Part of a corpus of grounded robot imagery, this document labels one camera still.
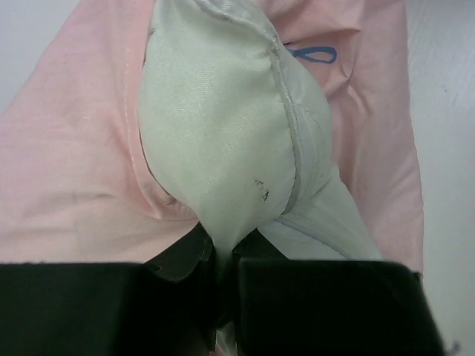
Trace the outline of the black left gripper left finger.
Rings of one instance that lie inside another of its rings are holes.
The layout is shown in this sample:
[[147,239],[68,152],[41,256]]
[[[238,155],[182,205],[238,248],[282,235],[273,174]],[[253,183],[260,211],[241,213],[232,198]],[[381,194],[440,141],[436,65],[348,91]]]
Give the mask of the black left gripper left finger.
[[3,355],[208,355],[214,246],[201,226],[145,263],[4,263]]

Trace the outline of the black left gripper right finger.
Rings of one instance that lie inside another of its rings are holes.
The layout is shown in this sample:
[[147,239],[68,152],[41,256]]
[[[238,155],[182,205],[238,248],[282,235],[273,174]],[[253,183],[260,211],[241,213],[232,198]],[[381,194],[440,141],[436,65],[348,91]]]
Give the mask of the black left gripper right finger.
[[254,231],[233,251],[245,355],[443,355],[417,273],[398,263],[291,260]]

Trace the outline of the pink pillowcase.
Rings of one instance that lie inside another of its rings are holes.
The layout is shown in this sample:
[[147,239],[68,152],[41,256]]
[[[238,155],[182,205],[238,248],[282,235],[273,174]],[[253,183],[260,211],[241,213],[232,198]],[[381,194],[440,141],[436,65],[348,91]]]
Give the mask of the pink pillowcase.
[[[423,266],[403,1],[259,1],[329,100],[333,156],[383,256]],[[1,260],[138,261],[196,224],[150,175],[137,92],[152,1],[81,1],[1,115]]]

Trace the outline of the white pillow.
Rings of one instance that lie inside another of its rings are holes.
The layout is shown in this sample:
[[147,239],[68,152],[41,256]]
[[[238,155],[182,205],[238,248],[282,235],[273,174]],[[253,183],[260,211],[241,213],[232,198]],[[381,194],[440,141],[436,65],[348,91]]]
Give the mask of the white pillow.
[[158,1],[138,117],[148,166],[211,237],[219,280],[254,230],[300,260],[381,259],[332,160],[324,92],[253,2]]

